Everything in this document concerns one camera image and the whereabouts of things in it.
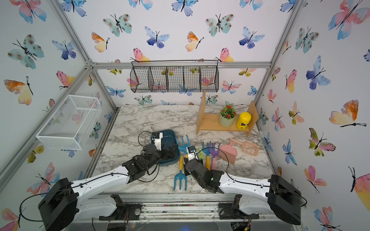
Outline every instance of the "yellow lid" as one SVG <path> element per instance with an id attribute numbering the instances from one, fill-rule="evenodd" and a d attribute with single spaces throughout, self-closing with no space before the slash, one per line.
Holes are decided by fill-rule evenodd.
<path id="1" fill-rule="evenodd" d="M 252 119 L 252 115 L 249 112 L 243 112 L 240 114 L 239 120 L 243 123 L 249 123 Z"/>

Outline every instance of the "yellow handle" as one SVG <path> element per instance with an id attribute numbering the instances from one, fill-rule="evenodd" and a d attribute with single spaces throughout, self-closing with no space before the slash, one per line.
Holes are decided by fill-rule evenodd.
<path id="1" fill-rule="evenodd" d="M 211 165 L 209 164 L 209 156 L 207 156 L 207 158 L 206 158 L 206 168 L 207 168 L 208 170 L 210 170 L 210 169 L 211 169 Z"/>
<path id="2" fill-rule="evenodd" d="M 179 160 L 179 163 L 180 163 L 180 171 L 182 171 L 182 164 L 184 162 L 184 155 L 180 155 L 180 160 Z"/>

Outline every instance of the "potted plant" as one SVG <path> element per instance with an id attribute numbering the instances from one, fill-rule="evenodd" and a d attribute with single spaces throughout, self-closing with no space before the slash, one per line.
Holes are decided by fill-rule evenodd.
<path id="1" fill-rule="evenodd" d="M 234 104 L 226 103 L 226 106 L 220 111 L 220 117 L 218 118 L 219 124 L 224 127 L 230 127 L 234 122 L 236 112 L 233 108 Z"/>

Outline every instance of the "light green pot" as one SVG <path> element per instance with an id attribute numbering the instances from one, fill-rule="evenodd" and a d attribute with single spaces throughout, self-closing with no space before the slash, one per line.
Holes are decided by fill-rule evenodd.
<path id="1" fill-rule="evenodd" d="M 221 114 L 219 114 L 218 123 L 224 127 L 230 127 L 232 123 L 234 122 L 234 119 L 235 117 L 232 119 L 227 119 L 227 118 L 224 118 Z"/>

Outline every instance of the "wire basket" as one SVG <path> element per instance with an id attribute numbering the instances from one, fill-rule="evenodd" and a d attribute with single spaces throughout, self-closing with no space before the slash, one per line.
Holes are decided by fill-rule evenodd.
<path id="1" fill-rule="evenodd" d="M 100 114 L 98 98 L 68 95 L 36 138 L 48 148 L 82 150 Z"/>
<path id="2" fill-rule="evenodd" d="M 217 92 L 218 61 L 203 60 L 194 65 L 181 64 L 183 61 L 131 62 L 131 90 L 136 92 Z M 155 65 L 165 62 L 168 65 Z"/>

